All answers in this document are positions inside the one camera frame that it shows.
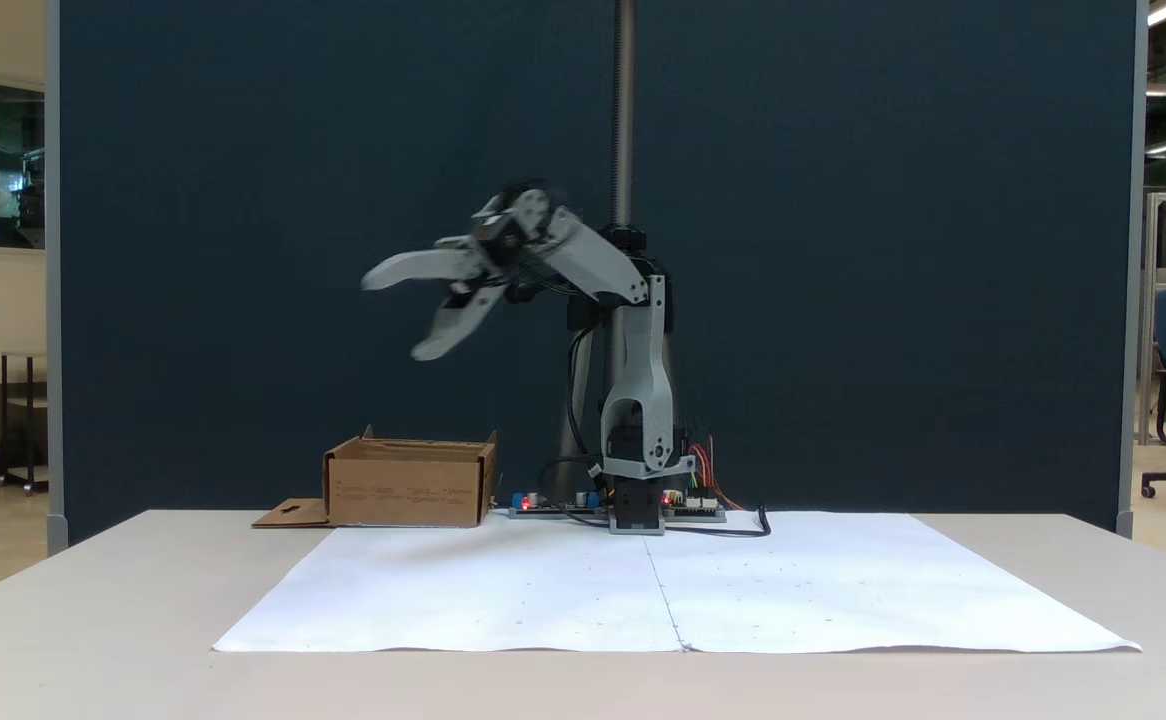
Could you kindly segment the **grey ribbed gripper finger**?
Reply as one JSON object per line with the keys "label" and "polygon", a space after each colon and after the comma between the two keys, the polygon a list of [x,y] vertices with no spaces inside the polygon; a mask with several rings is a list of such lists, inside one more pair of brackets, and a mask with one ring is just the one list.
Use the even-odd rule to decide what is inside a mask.
{"label": "grey ribbed gripper finger", "polygon": [[482,278],[484,265],[475,251],[461,247],[433,247],[391,256],[360,279],[361,291],[387,291],[408,281],[468,284]]}

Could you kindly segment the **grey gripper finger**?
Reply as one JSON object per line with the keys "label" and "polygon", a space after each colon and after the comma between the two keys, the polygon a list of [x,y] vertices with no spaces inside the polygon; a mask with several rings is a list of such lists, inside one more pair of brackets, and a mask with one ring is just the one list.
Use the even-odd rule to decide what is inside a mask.
{"label": "grey gripper finger", "polygon": [[450,284],[449,296],[433,316],[431,331],[410,348],[410,357],[427,363],[459,347],[482,327],[506,291],[510,284]]}

